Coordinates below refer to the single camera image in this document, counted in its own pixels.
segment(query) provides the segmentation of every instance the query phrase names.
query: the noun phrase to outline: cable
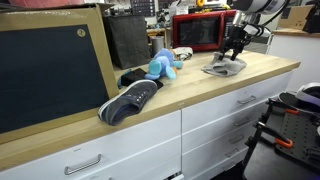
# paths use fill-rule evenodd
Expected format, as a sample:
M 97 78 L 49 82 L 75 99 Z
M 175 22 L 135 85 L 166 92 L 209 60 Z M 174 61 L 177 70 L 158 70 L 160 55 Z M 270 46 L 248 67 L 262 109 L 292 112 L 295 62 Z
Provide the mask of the cable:
M 266 21 L 265 23 L 262 24 L 262 26 L 266 26 L 268 25 L 270 22 L 272 22 L 276 17 L 279 16 L 279 14 L 281 14 L 283 12 L 283 10 L 289 5 L 290 0 L 287 0 L 286 3 L 282 6 L 282 8 L 268 21 Z

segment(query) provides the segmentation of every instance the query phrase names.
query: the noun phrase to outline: blue plush toy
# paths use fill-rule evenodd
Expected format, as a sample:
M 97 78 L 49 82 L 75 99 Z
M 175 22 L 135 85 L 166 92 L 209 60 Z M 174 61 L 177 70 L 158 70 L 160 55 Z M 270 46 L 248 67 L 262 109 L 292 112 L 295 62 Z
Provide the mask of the blue plush toy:
M 150 61 L 149 73 L 145 75 L 145 78 L 155 80 L 167 76 L 169 79 L 175 79 L 177 77 L 175 68 L 181 69 L 182 65 L 182 61 L 174 60 L 173 52 L 162 48 Z

